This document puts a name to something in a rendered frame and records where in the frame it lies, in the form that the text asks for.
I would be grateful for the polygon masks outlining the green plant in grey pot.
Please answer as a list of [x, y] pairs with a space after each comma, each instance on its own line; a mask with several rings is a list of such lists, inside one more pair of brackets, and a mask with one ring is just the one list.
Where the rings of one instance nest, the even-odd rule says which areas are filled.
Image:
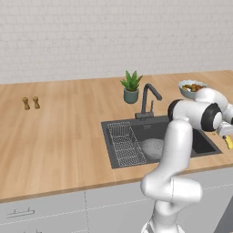
[[121, 80], [121, 84], [124, 87], [124, 101], [128, 104], [135, 104], [138, 100], [139, 82], [142, 76], [137, 76], [137, 71], [132, 75], [126, 71], [126, 78]]

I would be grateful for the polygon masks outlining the light grey cupboard door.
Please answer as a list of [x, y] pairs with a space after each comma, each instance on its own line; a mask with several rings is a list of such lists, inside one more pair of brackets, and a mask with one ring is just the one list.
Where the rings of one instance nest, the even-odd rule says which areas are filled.
[[[177, 223], [185, 233], [214, 233], [228, 203], [201, 201], [179, 212]], [[88, 233], [140, 233], [149, 221], [154, 201], [134, 201], [109, 207], [88, 208]]]

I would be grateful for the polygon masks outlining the dark grey sink faucet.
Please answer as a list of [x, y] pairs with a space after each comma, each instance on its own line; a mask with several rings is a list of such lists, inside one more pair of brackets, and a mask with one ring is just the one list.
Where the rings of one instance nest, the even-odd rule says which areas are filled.
[[151, 91], [151, 93], [156, 97], [158, 101], [162, 100], [162, 96], [157, 92], [157, 90], [149, 83], [145, 84], [144, 90], [143, 90], [143, 98], [142, 98], [142, 108], [140, 113], [135, 113], [135, 119], [146, 119], [151, 118], [154, 116], [153, 112], [153, 104], [154, 101], [151, 101], [150, 111], [146, 111], [147, 106], [147, 92]]

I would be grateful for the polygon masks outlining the dark grey appliance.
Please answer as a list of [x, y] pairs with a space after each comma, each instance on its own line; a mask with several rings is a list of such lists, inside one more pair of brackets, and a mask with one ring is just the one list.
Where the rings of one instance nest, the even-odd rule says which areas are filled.
[[233, 198], [229, 201], [214, 233], [233, 233]]

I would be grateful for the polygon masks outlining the light grey drawer front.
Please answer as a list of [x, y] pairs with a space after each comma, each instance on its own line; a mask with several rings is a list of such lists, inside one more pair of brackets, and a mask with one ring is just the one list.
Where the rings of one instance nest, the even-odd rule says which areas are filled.
[[[12, 213], [15, 209], [24, 211], [29, 207], [35, 211], [34, 215], [6, 218], [6, 214]], [[0, 204], [0, 224], [23, 219], [54, 216], [84, 209], [85, 196], [83, 191], [2, 203]]]
[[86, 212], [74, 211], [0, 224], [0, 233], [29, 233], [36, 230], [43, 233], [88, 233]]

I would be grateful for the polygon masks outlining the white colander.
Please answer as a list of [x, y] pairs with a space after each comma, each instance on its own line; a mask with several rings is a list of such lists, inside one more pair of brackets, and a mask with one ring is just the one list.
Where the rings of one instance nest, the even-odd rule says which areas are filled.
[[149, 138], [141, 143], [141, 148], [146, 157], [150, 160], [157, 160], [162, 157], [164, 141], [158, 138]]

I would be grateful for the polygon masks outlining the light grey sink cupboard panel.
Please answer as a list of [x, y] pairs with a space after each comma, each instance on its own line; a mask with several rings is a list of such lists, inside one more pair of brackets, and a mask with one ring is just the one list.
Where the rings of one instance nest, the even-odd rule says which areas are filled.
[[[228, 203], [233, 196], [233, 167], [180, 175], [180, 177], [193, 179], [200, 183], [203, 187], [201, 203], [218, 201]], [[147, 200], [147, 198], [142, 194], [139, 182], [86, 191], [88, 208], [109, 207], [114, 204], [142, 200]]]

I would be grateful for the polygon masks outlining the brown food pieces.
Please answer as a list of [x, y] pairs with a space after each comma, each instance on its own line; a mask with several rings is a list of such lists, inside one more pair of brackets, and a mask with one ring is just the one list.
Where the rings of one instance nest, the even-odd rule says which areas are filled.
[[186, 91], [197, 92], [199, 89], [206, 88], [206, 86], [201, 86], [197, 84], [183, 85], [182, 88]]

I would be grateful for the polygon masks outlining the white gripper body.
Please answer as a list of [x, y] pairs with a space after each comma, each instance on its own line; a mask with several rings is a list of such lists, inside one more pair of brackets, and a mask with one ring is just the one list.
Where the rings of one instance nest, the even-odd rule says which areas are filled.
[[219, 136], [228, 136], [228, 135], [233, 135], [233, 125], [229, 124], [226, 121], [223, 121], [219, 128], [217, 129], [217, 133]]

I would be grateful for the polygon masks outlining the pale bowl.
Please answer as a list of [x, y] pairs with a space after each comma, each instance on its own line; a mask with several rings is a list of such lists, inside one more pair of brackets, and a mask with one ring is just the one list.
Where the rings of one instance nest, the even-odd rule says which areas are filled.
[[189, 90], [186, 91], [182, 88], [183, 85], [191, 85], [191, 84], [197, 84], [197, 85], [201, 85], [201, 86], [206, 86], [208, 87], [207, 84], [203, 83], [203, 82], [199, 82], [197, 80], [183, 80], [181, 82], [178, 83], [178, 88], [180, 90], [180, 93], [186, 97], [186, 98], [189, 98], [189, 99], [194, 99], [195, 98], [195, 95], [196, 95], [196, 92], [190, 92]]

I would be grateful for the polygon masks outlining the yellow banana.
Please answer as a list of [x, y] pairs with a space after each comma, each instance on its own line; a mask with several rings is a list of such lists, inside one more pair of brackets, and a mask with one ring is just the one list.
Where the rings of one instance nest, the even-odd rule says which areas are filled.
[[222, 138], [225, 140], [228, 149], [233, 149], [233, 142], [231, 141], [231, 138], [229, 136], [223, 136]]

